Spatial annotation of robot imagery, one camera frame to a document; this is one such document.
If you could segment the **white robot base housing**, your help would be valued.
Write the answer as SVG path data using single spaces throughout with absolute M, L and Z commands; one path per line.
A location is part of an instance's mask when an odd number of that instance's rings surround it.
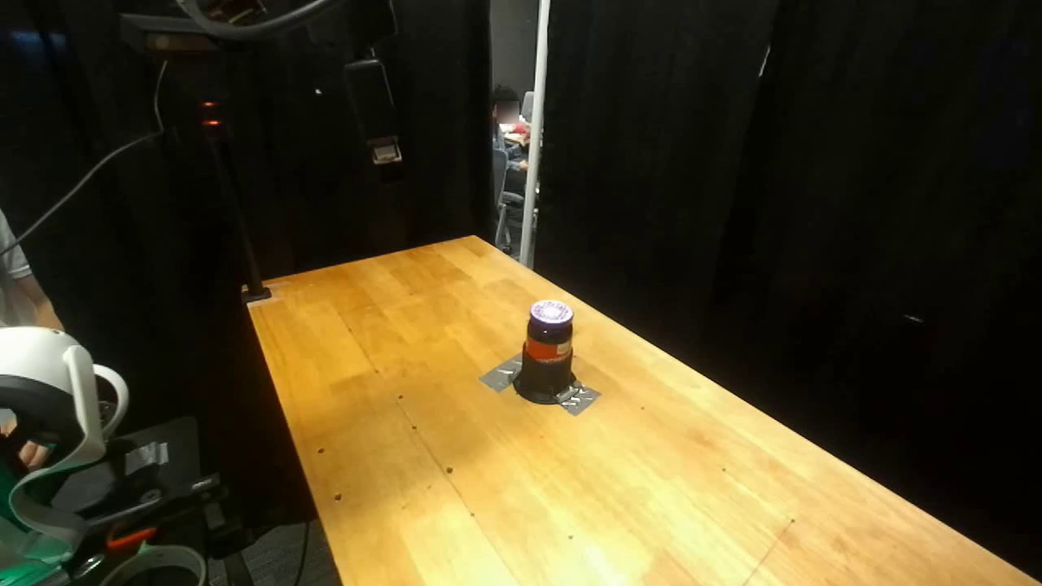
M 92 358 L 68 333 L 46 327 L 0 330 L 0 395 L 22 419 L 59 439 L 56 455 L 18 477 L 6 508 L 22 531 L 31 531 L 46 555 L 68 556 L 89 523 L 31 499 L 38 482 L 96 462 L 108 439 L 129 411 L 128 380 Z

